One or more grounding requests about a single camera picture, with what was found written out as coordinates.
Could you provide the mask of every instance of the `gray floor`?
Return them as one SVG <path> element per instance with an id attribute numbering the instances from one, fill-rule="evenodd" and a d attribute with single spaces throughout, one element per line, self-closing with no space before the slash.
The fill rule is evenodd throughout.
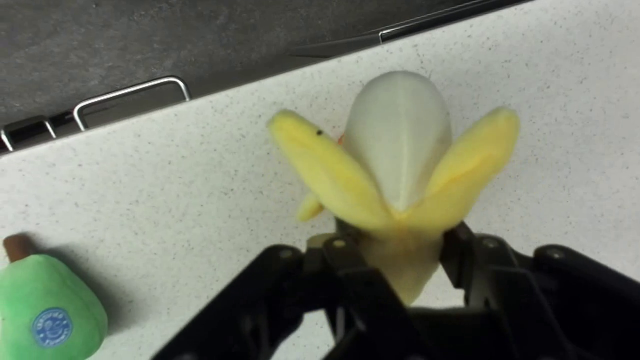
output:
<path id="1" fill-rule="evenodd" d="M 464 2 L 0 0 L 0 124 L 167 74 L 196 87 L 249 79 L 292 46 Z"/>

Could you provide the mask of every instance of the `brown stem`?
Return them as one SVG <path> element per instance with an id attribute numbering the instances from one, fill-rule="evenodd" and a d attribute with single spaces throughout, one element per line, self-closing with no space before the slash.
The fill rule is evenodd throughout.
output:
<path id="1" fill-rule="evenodd" d="M 31 240 L 23 234 L 16 234 L 4 238 L 4 250 L 10 262 L 22 260 L 31 255 Z"/>

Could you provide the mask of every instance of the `blue sticker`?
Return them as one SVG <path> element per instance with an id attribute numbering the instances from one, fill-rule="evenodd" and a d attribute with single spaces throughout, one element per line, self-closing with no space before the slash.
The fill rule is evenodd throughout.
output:
<path id="1" fill-rule="evenodd" d="M 64 344 L 71 336 L 74 326 L 71 317 L 64 309 L 52 307 L 42 311 L 33 320 L 31 331 L 41 347 L 57 347 Z"/>

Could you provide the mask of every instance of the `white countertop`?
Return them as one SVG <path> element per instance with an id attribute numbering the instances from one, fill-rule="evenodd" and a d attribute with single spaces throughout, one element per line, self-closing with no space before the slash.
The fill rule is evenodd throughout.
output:
<path id="1" fill-rule="evenodd" d="M 439 87 L 456 134 L 500 104 L 522 118 L 473 230 L 640 279 L 638 19 L 633 1 L 535 0 L 3 156 L 0 234 L 30 232 L 95 288 L 111 335 L 92 359 L 146 359 L 264 247 L 332 230 L 295 222 L 305 191 L 267 119 L 292 108 L 337 136 L 366 81 L 405 69 Z M 440 272 L 417 304 L 461 294 Z M 275 359 L 330 346 L 307 320 Z"/>

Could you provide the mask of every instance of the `plush banana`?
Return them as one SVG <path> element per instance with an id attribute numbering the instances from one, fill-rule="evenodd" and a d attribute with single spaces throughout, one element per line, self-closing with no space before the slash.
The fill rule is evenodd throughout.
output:
<path id="1" fill-rule="evenodd" d="M 292 111 L 271 136 L 311 194 L 298 219 L 324 208 L 359 228 L 358 246 L 405 304 L 438 267 L 442 234 L 460 223 L 513 152 L 516 113 L 496 108 L 452 143 L 449 114 L 430 80 L 389 72 L 358 94 L 342 146 Z"/>

